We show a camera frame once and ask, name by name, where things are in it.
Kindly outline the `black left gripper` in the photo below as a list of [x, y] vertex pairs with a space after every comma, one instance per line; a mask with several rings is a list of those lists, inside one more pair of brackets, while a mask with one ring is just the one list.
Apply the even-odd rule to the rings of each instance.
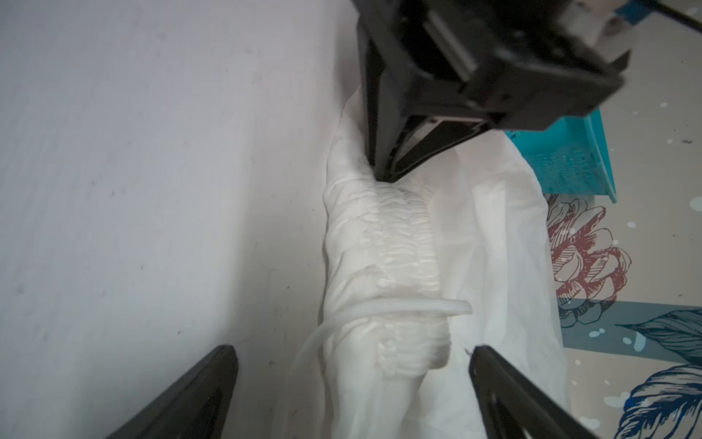
[[359, 1], [356, 9], [365, 151], [377, 181], [396, 182], [491, 126], [541, 131], [588, 115], [623, 87], [579, 35], [589, 22], [579, 1]]

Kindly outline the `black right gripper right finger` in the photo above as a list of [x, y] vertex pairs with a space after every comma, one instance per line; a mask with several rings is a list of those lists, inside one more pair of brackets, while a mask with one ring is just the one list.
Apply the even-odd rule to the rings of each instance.
[[489, 438], [596, 437], [496, 350], [478, 346], [470, 357], [468, 371]]

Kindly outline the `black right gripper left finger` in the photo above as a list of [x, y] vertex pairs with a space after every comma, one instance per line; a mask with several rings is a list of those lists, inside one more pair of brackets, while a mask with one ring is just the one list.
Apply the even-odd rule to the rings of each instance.
[[216, 347], [110, 437], [221, 437], [238, 371], [234, 347]]

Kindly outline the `white shorts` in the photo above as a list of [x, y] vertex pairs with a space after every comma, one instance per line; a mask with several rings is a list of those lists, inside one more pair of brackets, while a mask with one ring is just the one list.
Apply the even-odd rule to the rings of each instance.
[[301, 436], [316, 360], [334, 438], [484, 437], [469, 375], [481, 345], [568, 407], [548, 206], [521, 153], [490, 132], [384, 183], [365, 133], [355, 94], [327, 159], [322, 322], [287, 373], [272, 436]]

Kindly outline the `teal plastic basket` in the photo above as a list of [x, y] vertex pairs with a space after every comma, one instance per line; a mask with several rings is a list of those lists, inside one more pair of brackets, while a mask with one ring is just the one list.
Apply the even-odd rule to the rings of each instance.
[[507, 131], [546, 194], [604, 196], [617, 191], [601, 112], [563, 117], [544, 132]]

